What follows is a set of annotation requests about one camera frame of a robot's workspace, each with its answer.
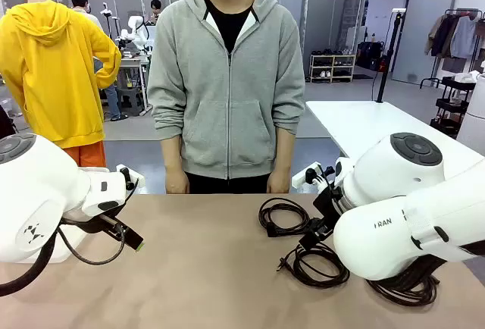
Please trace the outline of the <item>yellow hoodie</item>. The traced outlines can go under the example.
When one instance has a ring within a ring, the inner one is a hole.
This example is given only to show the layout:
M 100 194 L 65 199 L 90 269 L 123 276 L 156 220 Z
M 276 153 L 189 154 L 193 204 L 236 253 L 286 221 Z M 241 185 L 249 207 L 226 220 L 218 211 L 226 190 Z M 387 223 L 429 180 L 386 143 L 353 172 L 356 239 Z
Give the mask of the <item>yellow hoodie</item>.
M 98 26 L 63 4 L 24 3 L 0 18 L 0 76 L 33 132 L 62 149 L 105 138 L 99 91 L 121 59 Z

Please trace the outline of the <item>white device on black stand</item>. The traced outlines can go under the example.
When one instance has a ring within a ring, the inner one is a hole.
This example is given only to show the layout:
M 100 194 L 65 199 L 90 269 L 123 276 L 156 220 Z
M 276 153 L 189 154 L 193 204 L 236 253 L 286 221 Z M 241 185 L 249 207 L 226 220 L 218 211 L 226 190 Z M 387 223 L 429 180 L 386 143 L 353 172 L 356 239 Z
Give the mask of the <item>white device on black stand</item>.
M 100 14 L 106 19 L 109 37 L 116 41 L 120 35 L 118 17 L 113 15 L 106 2 L 103 3 Z

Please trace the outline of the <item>white workbench desk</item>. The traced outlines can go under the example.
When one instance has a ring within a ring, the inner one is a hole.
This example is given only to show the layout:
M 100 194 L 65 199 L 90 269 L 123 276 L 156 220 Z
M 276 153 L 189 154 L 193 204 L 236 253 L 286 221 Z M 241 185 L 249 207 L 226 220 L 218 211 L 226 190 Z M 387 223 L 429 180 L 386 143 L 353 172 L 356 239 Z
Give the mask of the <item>white workbench desk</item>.
M 139 113 L 139 116 L 142 117 L 149 113 L 152 110 L 152 106 L 149 104 L 147 99 L 147 88 L 146 88 L 146 81 L 147 75 L 149 73 L 149 66 L 151 61 L 151 55 L 138 55 L 132 58 L 122 58 L 120 64 L 120 70 L 123 69 L 134 69 L 138 70 L 138 79 L 139 82 L 136 85 L 140 88 L 142 93 L 142 106 L 143 110 Z

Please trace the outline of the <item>shoe rack with shoes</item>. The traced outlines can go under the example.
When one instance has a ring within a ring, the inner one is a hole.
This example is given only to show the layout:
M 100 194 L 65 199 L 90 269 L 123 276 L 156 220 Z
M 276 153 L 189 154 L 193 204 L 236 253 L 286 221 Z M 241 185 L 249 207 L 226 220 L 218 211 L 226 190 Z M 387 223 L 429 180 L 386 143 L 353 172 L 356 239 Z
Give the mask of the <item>shoe rack with shoes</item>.
M 355 67 L 355 55 L 310 55 L 309 81 L 311 83 L 351 82 Z

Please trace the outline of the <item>grey step stool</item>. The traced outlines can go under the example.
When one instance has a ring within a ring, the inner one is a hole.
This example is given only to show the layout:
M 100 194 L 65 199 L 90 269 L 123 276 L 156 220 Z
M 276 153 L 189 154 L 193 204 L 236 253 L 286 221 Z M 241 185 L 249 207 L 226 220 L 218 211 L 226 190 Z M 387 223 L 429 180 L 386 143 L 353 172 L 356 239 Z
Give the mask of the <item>grey step stool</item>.
M 138 88 L 117 89 L 118 107 L 129 116 L 137 117 L 144 110 L 142 94 Z

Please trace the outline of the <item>person's left forearm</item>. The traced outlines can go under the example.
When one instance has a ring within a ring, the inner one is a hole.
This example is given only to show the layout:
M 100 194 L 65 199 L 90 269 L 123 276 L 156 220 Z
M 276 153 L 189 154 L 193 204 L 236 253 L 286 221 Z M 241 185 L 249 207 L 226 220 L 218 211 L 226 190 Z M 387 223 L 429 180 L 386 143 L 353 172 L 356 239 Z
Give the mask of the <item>person's left forearm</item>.
M 277 128 L 277 150 L 274 171 L 289 178 L 293 160 L 296 136 L 288 130 Z

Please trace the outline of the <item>orange shorts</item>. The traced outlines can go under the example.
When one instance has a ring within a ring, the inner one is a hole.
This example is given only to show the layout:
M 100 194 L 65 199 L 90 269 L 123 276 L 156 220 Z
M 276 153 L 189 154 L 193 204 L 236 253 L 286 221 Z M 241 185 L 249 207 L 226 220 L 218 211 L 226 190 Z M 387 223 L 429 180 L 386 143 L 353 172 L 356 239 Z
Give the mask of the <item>orange shorts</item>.
M 64 151 L 81 168 L 106 167 L 105 149 L 102 141 L 85 146 L 66 148 Z

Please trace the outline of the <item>dark jacket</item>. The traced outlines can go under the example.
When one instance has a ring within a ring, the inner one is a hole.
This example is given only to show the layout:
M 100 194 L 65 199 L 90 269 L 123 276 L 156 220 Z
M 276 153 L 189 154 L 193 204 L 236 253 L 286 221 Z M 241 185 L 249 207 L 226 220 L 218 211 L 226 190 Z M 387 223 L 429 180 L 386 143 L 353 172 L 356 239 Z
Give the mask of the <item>dark jacket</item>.
M 458 19 L 459 16 L 455 14 L 446 14 L 444 16 L 433 38 L 432 56 L 440 58 L 449 58 L 451 56 L 451 41 Z

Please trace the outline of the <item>white side table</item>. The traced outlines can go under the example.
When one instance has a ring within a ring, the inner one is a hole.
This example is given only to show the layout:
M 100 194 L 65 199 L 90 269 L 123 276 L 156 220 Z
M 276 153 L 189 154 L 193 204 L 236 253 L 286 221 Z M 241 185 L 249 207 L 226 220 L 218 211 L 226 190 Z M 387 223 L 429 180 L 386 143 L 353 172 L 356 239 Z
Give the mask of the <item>white side table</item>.
M 400 132 L 415 133 L 433 142 L 443 154 L 446 178 L 484 159 L 481 154 L 388 102 L 309 101 L 306 106 L 340 151 L 353 160 L 385 136 Z

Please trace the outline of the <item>person's right hand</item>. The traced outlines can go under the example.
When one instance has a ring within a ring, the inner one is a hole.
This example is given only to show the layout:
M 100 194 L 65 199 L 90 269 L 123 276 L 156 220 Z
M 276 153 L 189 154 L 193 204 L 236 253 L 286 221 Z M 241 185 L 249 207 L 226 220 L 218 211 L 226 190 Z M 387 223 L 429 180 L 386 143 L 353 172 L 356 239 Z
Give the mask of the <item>person's right hand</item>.
M 166 194 L 188 194 L 189 179 L 180 169 L 167 169 L 165 180 Z

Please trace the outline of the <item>black fabric item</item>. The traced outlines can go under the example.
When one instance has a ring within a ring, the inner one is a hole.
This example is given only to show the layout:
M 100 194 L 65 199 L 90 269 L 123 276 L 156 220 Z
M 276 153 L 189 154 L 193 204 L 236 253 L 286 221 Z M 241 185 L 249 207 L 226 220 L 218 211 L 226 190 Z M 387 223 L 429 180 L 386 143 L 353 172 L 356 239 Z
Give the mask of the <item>black fabric item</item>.
M 5 138 L 6 136 L 14 135 L 17 133 L 17 129 L 14 125 L 14 122 L 11 118 L 9 118 L 6 111 L 0 105 L 0 139 Z

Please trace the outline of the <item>black pole stand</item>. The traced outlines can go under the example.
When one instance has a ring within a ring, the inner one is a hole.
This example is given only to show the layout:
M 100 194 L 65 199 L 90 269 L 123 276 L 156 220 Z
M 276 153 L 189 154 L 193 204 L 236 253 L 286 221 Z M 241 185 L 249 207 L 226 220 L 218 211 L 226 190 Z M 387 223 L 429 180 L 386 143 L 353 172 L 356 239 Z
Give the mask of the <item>black pole stand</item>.
M 386 62 L 384 64 L 384 69 L 382 72 L 382 76 L 380 79 L 380 86 L 379 90 L 377 93 L 377 98 L 375 99 L 374 96 L 374 88 L 371 88 L 371 96 L 373 97 L 373 101 L 376 103 L 382 103 L 383 102 L 383 94 L 386 86 L 386 81 L 387 77 L 390 71 L 390 62 L 394 54 L 394 48 L 396 44 L 396 39 L 399 34 L 399 28 L 401 25 L 401 22 L 403 20 L 403 17 L 406 13 L 407 9 L 406 8 L 394 8 L 391 12 L 391 14 L 395 15 L 394 18 L 394 23 L 393 23 L 393 31 L 391 33 L 391 38 L 390 38 L 390 44 L 389 48 L 387 49 L 387 54 L 386 54 Z

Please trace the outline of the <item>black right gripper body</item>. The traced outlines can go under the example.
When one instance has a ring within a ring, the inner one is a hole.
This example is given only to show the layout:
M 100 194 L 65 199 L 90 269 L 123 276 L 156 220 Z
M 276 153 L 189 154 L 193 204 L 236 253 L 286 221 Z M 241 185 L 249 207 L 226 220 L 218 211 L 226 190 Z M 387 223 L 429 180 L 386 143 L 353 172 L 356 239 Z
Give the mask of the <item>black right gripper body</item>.
M 325 230 L 333 230 L 342 215 L 339 200 L 343 197 L 339 188 L 327 186 L 313 201 L 313 206 L 322 214 L 321 225 Z

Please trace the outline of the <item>background person with black hair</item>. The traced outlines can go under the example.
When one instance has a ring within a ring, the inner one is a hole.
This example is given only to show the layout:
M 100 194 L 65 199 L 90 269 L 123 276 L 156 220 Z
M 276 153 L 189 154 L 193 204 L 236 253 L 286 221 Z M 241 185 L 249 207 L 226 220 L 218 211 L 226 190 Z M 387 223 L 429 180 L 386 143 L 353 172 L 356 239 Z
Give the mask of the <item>background person with black hair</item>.
M 162 11 L 162 3 L 160 0 L 151 0 L 150 8 L 152 10 L 152 15 L 149 18 L 149 23 L 151 25 L 156 25 L 158 17 Z

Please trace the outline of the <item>person in grey hoodie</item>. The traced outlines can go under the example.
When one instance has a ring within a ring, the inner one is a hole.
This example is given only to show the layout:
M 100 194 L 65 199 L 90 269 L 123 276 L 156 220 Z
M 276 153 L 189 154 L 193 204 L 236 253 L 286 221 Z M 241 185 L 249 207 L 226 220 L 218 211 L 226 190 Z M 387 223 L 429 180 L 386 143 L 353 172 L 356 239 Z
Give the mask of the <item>person in grey hoodie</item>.
M 305 110 L 299 27 L 277 0 L 179 0 L 159 15 L 147 95 L 180 136 L 189 193 L 267 193 L 277 128 Z

